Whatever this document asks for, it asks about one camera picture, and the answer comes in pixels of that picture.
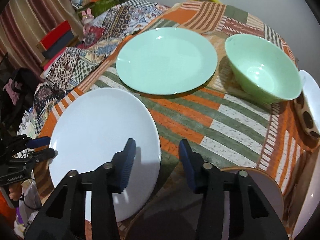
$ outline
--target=green box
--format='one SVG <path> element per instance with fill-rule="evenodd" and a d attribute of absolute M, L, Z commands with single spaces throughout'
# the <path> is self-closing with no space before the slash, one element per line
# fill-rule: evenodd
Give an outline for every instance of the green box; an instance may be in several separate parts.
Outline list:
<path fill-rule="evenodd" d="M 86 6 L 78 9 L 76 12 L 80 19 L 82 19 L 81 12 L 87 11 L 88 8 L 91 9 L 92 15 L 94 17 L 98 17 L 99 15 L 103 14 L 105 11 L 110 9 L 111 7 L 117 5 L 118 2 L 116 0 L 100 0 L 97 2 L 89 3 Z"/>

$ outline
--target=pink cloth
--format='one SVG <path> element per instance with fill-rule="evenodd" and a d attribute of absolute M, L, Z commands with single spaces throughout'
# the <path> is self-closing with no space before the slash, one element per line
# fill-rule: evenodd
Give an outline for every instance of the pink cloth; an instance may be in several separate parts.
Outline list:
<path fill-rule="evenodd" d="M 5 84 L 5 86 L 3 87 L 3 89 L 4 89 L 4 90 L 7 90 L 7 93 L 8 93 L 8 95 L 10 96 L 13 105 L 15 106 L 15 105 L 17 104 L 17 101 L 18 101 L 18 99 L 19 99 L 20 94 L 17 93 L 17 92 L 12 91 L 12 89 L 11 89 L 12 81 L 13 81 L 13 80 L 10 78 L 9 81 L 7 82 L 7 84 Z M 15 86 L 17 89 L 21 89 L 22 84 L 16 82 L 16 83 L 14 84 L 14 86 Z"/>

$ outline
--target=white plate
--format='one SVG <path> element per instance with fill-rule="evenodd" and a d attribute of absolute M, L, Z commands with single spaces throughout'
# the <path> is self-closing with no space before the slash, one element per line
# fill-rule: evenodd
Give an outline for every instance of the white plate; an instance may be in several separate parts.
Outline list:
<path fill-rule="evenodd" d="M 318 131 L 320 131 L 320 87 L 307 71 L 300 70 L 299 75 L 302 80 L 305 103 L 308 104 L 312 120 Z"/>
<path fill-rule="evenodd" d="M 257 169 L 236 167 L 222 169 L 231 173 L 246 170 L 261 191 L 265 194 L 279 218 L 282 218 L 284 206 L 280 188 L 266 173 Z M 170 192 L 158 196 L 149 202 L 134 218 L 127 230 L 125 240 L 135 239 L 195 239 L 196 227 L 202 204 L 202 194 L 194 194 L 187 181 L 181 181 Z M 230 201 L 225 192 L 222 240 L 229 235 Z"/>
<path fill-rule="evenodd" d="M 50 147 L 58 151 L 50 165 L 53 185 L 57 186 L 70 170 L 94 171 L 111 161 L 128 138 L 135 139 L 137 153 L 128 187 L 122 194 L 114 194 L 113 201 L 117 221 L 132 216 L 146 203 L 156 184 L 161 149 L 151 114 L 128 92 L 93 90 L 65 110 L 50 142 Z M 91 221 L 91 192 L 87 192 L 85 218 Z"/>
<path fill-rule="evenodd" d="M 309 157 L 295 188 L 289 212 L 289 226 L 294 239 L 309 221 L 320 202 L 319 148 Z"/>

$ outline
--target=tablecloth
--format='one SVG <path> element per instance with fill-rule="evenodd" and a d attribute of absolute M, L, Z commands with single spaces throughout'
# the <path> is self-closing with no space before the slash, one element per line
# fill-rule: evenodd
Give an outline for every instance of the tablecloth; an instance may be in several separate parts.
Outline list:
<path fill-rule="evenodd" d="M 193 30 L 207 38 L 218 54 L 218 67 L 199 88 L 172 96 L 138 93 L 119 79 L 115 59 L 128 36 L 115 52 L 78 87 L 56 104 L 40 136 L 52 134 L 63 111 L 83 93 L 101 87 L 115 87 L 137 96 L 148 108 L 160 136 L 162 163 L 154 194 L 171 187 L 183 176 L 178 165 L 178 144 L 187 138 L 191 148 L 219 168 L 253 167 L 266 172 L 286 193 L 292 171 L 306 151 L 318 141 L 307 136 L 298 121 L 293 102 L 257 105 L 236 83 L 228 65 L 224 42 L 230 35 L 249 33 L 263 37 L 295 61 L 292 51 L 272 28 L 257 17 L 230 5 L 187 1 L 153 20 L 143 31 L 160 27 Z M 53 190 L 47 163 L 35 168 L 38 190 L 43 201 Z M 131 219 L 118 224 L 123 238 Z"/>

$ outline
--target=patterned blanket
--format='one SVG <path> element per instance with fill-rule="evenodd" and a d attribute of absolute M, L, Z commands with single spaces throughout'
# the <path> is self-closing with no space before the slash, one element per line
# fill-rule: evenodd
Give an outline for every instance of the patterned blanket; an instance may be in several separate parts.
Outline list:
<path fill-rule="evenodd" d="M 145 0 L 130 0 L 95 18 L 85 42 L 77 48 L 67 47 L 49 66 L 47 82 L 38 86 L 34 97 L 36 135 L 56 103 L 106 60 L 126 36 L 142 30 L 167 9 Z"/>

